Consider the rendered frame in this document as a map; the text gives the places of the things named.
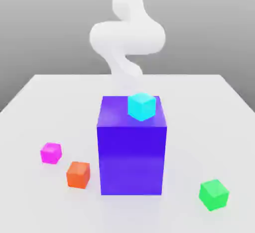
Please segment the small cyan cube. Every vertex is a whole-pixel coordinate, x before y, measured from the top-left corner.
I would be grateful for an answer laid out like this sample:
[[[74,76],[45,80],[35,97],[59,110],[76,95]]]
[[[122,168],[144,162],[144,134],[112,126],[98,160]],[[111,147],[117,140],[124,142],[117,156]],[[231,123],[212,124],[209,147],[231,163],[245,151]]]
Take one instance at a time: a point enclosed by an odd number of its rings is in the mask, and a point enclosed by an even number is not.
[[[156,98],[147,93],[137,93],[127,98],[128,115],[138,121],[145,121],[156,114]]]

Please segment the small orange cube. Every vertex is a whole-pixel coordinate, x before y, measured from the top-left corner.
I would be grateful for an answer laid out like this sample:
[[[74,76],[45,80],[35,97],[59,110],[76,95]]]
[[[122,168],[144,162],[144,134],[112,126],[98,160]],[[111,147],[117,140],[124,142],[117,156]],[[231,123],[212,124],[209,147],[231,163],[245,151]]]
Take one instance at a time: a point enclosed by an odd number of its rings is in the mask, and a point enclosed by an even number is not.
[[[90,164],[73,161],[66,172],[69,187],[85,189],[90,179]]]

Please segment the small magenta cube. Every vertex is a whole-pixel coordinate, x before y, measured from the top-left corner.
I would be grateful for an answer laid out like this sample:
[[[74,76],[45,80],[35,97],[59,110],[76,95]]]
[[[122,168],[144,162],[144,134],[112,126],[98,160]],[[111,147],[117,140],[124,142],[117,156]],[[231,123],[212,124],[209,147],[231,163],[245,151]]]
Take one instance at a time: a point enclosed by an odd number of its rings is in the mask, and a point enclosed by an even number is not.
[[[40,150],[40,155],[43,163],[57,164],[62,157],[61,145],[48,142]]]

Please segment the small green cube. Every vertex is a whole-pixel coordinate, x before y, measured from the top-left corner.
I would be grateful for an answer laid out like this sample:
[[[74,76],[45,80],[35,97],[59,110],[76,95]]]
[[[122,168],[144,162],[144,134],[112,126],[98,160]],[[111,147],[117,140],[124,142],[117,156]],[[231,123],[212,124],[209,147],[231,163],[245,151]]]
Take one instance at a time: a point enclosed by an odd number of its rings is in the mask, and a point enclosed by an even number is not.
[[[200,184],[199,199],[208,211],[214,211],[227,205],[229,190],[218,180]]]

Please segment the large purple box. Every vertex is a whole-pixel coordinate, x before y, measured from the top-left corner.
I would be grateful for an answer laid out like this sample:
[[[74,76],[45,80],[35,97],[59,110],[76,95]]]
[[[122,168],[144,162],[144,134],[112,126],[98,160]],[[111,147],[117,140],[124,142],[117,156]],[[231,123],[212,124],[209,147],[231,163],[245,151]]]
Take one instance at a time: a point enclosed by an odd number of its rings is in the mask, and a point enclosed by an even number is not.
[[[103,96],[97,123],[102,195],[161,195],[167,124],[159,97],[155,116],[128,115],[126,96]]]

